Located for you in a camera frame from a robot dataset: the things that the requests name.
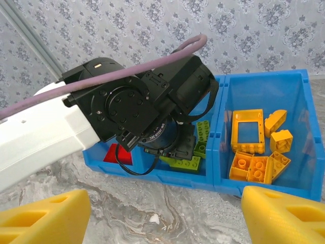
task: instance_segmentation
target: blue plastic bin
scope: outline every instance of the blue plastic bin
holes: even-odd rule
[[[219,91],[215,101],[214,107],[206,114],[201,120],[210,121],[210,138],[208,139],[206,149],[206,160],[201,160],[199,174],[183,173],[173,171],[169,165],[165,162],[159,161],[156,168],[148,175],[145,176],[133,176],[127,174],[118,164],[103,162],[103,159],[112,143],[116,143],[115,140],[110,140],[107,143],[98,143],[92,148],[84,151],[84,158],[86,165],[94,171],[118,175],[131,178],[140,178],[150,181],[156,181],[167,185],[188,187],[193,189],[204,189],[214,191],[213,185],[213,163],[212,163],[212,145],[214,142],[215,130],[217,128],[217,119],[219,116],[219,109],[221,104],[221,95],[223,89],[223,83],[225,76],[215,76],[219,82]],[[206,96],[193,110],[191,115],[200,114],[204,112],[208,102],[208,96]],[[143,148],[136,147],[132,150],[133,165],[127,166],[130,170],[135,172],[145,172],[152,164],[154,160],[153,155],[149,155],[143,151]]]
[[[291,164],[272,185],[229,179],[234,158],[230,146],[232,111],[246,109],[263,109],[264,119],[275,110],[287,110],[279,129],[288,129],[294,137],[291,151],[284,154]],[[247,124],[243,134],[240,130],[243,142],[257,138],[257,124]],[[245,186],[259,185],[320,201],[325,154],[306,70],[227,75],[215,134],[212,160],[216,191],[241,196]],[[269,142],[266,138],[265,156],[271,154]]]
[[[202,161],[199,174],[182,173],[171,170],[168,164],[159,162],[149,175],[132,176],[118,164],[105,163],[108,148],[115,140],[98,143],[84,151],[85,162],[94,171],[111,175],[140,178],[167,185],[217,191],[241,196],[247,185],[258,185],[276,191],[289,193],[319,201],[324,176],[325,152],[313,104],[308,73],[306,70],[269,72],[216,76],[220,88],[215,106],[201,120],[210,121],[206,160]],[[208,98],[203,99],[192,114],[204,111]],[[263,109],[264,118],[278,109],[287,110],[286,122],[281,129],[288,129],[294,140],[291,151],[285,155],[291,164],[272,184],[262,185],[229,179],[229,171],[234,153],[231,150],[232,111],[243,109]],[[257,125],[239,127],[239,139],[254,142]],[[269,139],[266,138],[265,156],[271,154]],[[132,151],[136,172],[146,171],[153,156],[136,147]]]

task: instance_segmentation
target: black cable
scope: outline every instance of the black cable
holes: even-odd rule
[[[120,160],[118,159],[118,149],[120,148],[120,144],[117,144],[116,148],[115,148],[115,158],[116,158],[116,161],[117,163],[121,166],[121,168],[128,174],[131,174],[131,175],[146,175],[146,174],[149,174],[157,165],[158,161],[159,161],[159,156],[155,156],[154,157],[154,161],[151,165],[151,167],[144,173],[140,174],[140,173],[136,173],[130,169],[128,169],[124,164],[122,164],[120,162]]]

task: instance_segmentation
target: screw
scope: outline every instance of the screw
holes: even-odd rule
[[[98,120],[99,120],[99,121],[103,121],[104,119],[105,119],[104,116],[102,116],[102,115],[98,116]]]
[[[100,95],[101,95],[101,96],[106,96],[106,95],[107,95],[107,92],[106,92],[105,90],[101,90],[101,91],[100,91]]]

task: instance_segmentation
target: red lego brick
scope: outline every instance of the red lego brick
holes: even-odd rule
[[[113,143],[110,148],[108,149],[108,152],[104,158],[104,162],[106,163],[114,163],[117,164],[116,158],[115,158],[115,150],[116,150],[117,144]],[[131,153],[127,152],[123,147],[119,147],[118,149],[118,159],[122,164],[126,165],[132,165],[132,157]]]

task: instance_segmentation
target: yellow arch brick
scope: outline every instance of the yellow arch brick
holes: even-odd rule
[[[287,111],[279,109],[271,113],[264,122],[264,133],[265,136],[270,138],[273,132],[276,132],[277,129],[285,122]]]
[[[90,218],[86,190],[0,212],[1,244],[81,244]]]
[[[247,186],[242,210],[253,244],[325,243],[325,204]]]

